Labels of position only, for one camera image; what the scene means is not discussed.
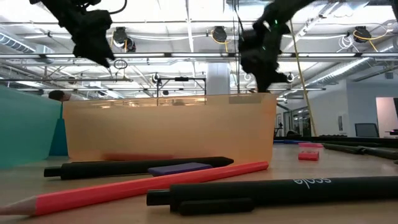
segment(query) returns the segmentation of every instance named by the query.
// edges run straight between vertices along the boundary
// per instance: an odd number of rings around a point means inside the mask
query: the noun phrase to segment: pencil tip
[[[5,207],[0,207],[0,215],[34,215],[36,212],[36,197],[27,198]]]

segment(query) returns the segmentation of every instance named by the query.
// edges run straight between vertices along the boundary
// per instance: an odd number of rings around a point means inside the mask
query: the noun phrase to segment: pen cap
[[[170,205],[170,190],[148,190],[147,206]]]
[[[44,177],[61,176],[61,167],[47,167],[44,169]]]

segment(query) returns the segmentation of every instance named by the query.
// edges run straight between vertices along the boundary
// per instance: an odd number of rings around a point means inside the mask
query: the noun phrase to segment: ceiling
[[[74,43],[70,40],[68,32],[58,26],[58,21],[41,5],[30,5],[28,0],[0,0],[0,26],[8,32],[15,34],[18,38],[30,44],[42,44],[50,47],[55,53],[70,53],[73,50]],[[97,6],[90,6],[92,9],[106,9],[115,11],[121,8],[124,0],[102,0]],[[323,2],[316,2],[302,9],[292,19],[294,31],[298,32],[301,28],[313,18],[316,18],[320,11],[325,7]],[[263,12],[264,3],[253,1],[252,4],[242,4],[239,6],[238,14],[244,24],[244,29],[248,29],[251,23],[255,21]],[[114,24],[107,31],[108,40],[111,42],[111,36],[116,27],[124,26],[129,35],[134,39],[137,46],[137,52],[216,52],[224,53],[235,52],[235,37],[238,36],[238,23],[236,14],[231,7],[224,4],[224,0],[128,0],[127,8],[119,13],[112,15]],[[224,26],[228,35],[228,44],[217,44],[209,35],[214,26]],[[371,31],[373,37],[385,35],[385,37],[374,41],[379,44],[395,35],[397,24],[390,6],[366,6],[355,11],[346,6],[339,7],[324,19],[319,19],[314,26],[308,30],[302,39],[297,41],[299,52],[346,52],[351,51],[352,47],[341,49],[339,41],[341,37],[324,39],[325,37],[345,35],[347,32],[354,31],[356,26],[366,26]],[[190,44],[188,33],[192,30],[193,42]],[[50,32],[58,37],[40,37]],[[286,46],[291,43],[291,37],[284,37],[281,49],[284,52],[294,52],[293,47]],[[368,51],[371,46],[368,43],[354,44],[360,52]],[[122,52],[122,49],[113,47],[114,52]],[[0,45],[0,53],[15,54],[16,51]],[[145,62],[146,58],[135,58],[137,63]],[[167,58],[153,58],[153,62],[165,64]],[[12,63],[25,63],[20,61],[9,61]],[[135,65],[128,66],[118,75],[126,75],[133,82],[102,82],[102,87],[109,88],[139,88],[151,86],[153,74],[158,73],[162,77],[206,77],[206,61],[196,60],[176,62],[171,65]],[[246,75],[236,66],[236,62],[226,62],[230,64],[231,86],[236,86],[233,80],[236,80],[236,74],[239,72],[240,86],[253,86],[253,77]],[[305,78],[311,78],[314,75],[330,68],[335,63],[332,62],[301,62],[301,69]],[[36,73],[44,73],[44,65],[36,67],[26,67]],[[52,73],[52,78],[67,78],[76,76],[78,78],[109,78],[111,75],[107,69],[100,66],[67,66],[56,70],[58,67],[48,65],[47,72]],[[111,68],[113,77],[118,70]],[[279,71],[293,73],[295,76],[299,73],[296,62],[281,62]],[[84,88],[83,83],[70,85],[66,82],[59,83],[65,88]],[[168,85],[179,87],[181,83],[170,82]],[[194,82],[184,84],[184,87],[196,86]],[[125,91],[119,93],[124,97],[145,97],[145,93],[139,91]],[[187,92],[187,94],[203,94],[202,91]]]

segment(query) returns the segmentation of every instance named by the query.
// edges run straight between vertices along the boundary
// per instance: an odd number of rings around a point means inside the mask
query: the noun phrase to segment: pink eraser
[[[319,152],[300,152],[298,154],[299,160],[307,160],[307,161],[318,161],[319,160]]]
[[[298,144],[300,147],[323,147],[320,143],[301,142]]]

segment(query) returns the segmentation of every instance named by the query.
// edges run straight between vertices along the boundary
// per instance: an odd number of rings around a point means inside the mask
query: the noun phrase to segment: table surface
[[[298,161],[302,150],[320,151],[320,160]],[[6,205],[37,194],[107,184],[148,175],[105,177],[62,181],[43,178],[43,169],[58,166],[67,160],[54,157],[46,161],[11,170],[0,170],[0,205]],[[295,145],[274,145],[270,168],[252,174],[231,177],[221,181],[311,179],[317,177],[360,177],[397,175],[398,166],[392,160],[373,156],[358,156],[327,149],[303,149]],[[138,196],[108,203],[91,205],[41,217],[0,217],[0,223],[396,223],[398,201],[345,202],[285,207],[256,208],[251,213],[181,217],[171,214],[168,207],[147,207],[146,197]]]

